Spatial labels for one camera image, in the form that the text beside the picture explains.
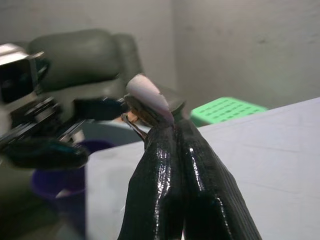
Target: concrete wall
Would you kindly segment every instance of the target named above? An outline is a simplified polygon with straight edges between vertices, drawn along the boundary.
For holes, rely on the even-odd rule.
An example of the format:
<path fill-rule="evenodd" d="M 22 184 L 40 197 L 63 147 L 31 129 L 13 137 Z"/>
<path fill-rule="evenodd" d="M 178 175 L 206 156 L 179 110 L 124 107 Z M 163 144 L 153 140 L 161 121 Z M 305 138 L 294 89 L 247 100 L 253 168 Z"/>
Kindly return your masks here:
<path fill-rule="evenodd" d="M 175 89 L 171 0 L 1 0 L 0 42 L 88 28 L 132 33 L 146 73 Z"/>
<path fill-rule="evenodd" d="M 234 96 L 274 108 L 320 96 L 320 2 L 173 0 L 189 108 Z"/>

